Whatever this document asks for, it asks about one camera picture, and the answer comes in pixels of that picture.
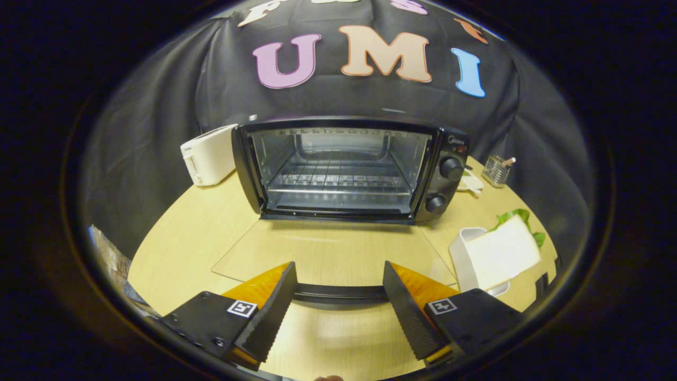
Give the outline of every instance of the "toaster oven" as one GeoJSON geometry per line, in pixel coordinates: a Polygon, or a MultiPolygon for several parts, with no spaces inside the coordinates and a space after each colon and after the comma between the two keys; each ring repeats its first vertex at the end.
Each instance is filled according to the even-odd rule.
{"type": "Polygon", "coordinates": [[[447,209],[470,148],[452,127],[356,117],[239,125],[232,144],[246,198],[262,218],[402,224],[447,209]]]}

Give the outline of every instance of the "pink letter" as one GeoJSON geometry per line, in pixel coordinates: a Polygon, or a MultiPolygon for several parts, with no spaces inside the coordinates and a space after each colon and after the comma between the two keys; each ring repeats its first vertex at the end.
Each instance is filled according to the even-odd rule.
{"type": "Polygon", "coordinates": [[[299,47],[299,68],[289,74],[278,70],[278,50],[282,43],[274,42],[258,47],[252,54],[257,58],[259,81],[271,89],[294,87],[306,82],[315,72],[315,42],[321,35],[303,35],[294,38],[292,44],[299,47]]]}
{"type": "Polygon", "coordinates": [[[421,4],[411,0],[390,0],[390,4],[395,8],[404,9],[415,14],[428,14],[421,4]]]}

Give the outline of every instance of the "black cloth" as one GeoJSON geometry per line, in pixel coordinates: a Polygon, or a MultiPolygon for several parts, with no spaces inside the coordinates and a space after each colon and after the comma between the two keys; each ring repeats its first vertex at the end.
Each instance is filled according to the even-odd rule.
{"type": "Polygon", "coordinates": [[[249,8],[240,4],[189,28],[129,75],[98,122],[82,166],[81,217],[130,258],[153,224],[192,184],[179,146],[230,123],[312,115],[406,117],[451,125],[471,135],[471,155],[517,157],[510,187],[544,223],[558,253],[567,258],[590,224],[592,175],[580,125],[556,87],[514,47],[489,32],[476,40],[447,10],[424,4],[422,16],[387,0],[315,4],[282,2],[266,17],[238,27],[249,8]],[[390,43],[402,33],[422,35],[433,80],[342,74],[348,39],[344,25],[373,28],[390,43]],[[281,42],[278,69],[297,68],[290,40],[319,33],[316,68],[305,83],[270,89],[259,83],[252,51],[281,42]],[[486,97],[456,88],[455,47],[476,55],[486,97]]]}

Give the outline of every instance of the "letter m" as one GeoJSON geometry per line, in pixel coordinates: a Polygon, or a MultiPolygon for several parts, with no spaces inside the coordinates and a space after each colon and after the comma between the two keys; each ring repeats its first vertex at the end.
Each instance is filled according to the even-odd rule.
{"type": "Polygon", "coordinates": [[[388,45],[381,36],[368,26],[346,25],[338,29],[348,36],[348,64],[341,68],[345,75],[371,75],[374,68],[367,64],[367,54],[383,75],[390,74],[397,61],[402,65],[397,75],[410,81],[433,80],[425,62],[425,46],[428,40],[414,33],[400,33],[388,45]]]}

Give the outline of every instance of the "utensil holder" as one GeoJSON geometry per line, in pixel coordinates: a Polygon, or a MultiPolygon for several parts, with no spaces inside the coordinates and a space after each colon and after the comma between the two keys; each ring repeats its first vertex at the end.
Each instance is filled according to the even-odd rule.
{"type": "Polygon", "coordinates": [[[491,155],[487,160],[484,170],[482,171],[482,178],[487,180],[495,188],[503,188],[506,186],[510,167],[504,167],[501,163],[505,161],[498,155],[491,155]]]}

